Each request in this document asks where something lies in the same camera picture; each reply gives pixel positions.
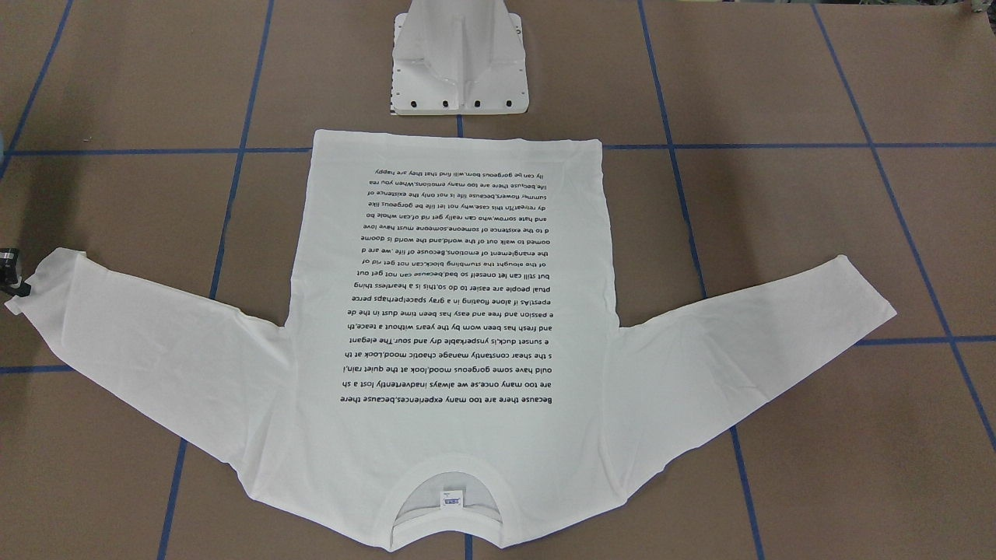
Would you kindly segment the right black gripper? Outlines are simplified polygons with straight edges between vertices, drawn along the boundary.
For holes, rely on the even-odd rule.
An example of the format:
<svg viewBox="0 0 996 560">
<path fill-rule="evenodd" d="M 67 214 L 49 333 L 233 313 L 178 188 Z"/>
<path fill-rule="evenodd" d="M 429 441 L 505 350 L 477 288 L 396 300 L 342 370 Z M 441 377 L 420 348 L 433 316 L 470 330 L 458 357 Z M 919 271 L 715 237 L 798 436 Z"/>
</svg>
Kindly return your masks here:
<svg viewBox="0 0 996 560">
<path fill-rule="evenodd" d="M 20 250 L 13 247 L 0 249 L 1 281 L 0 289 L 10 296 L 25 297 L 30 294 L 30 285 L 22 278 Z"/>
</svg>

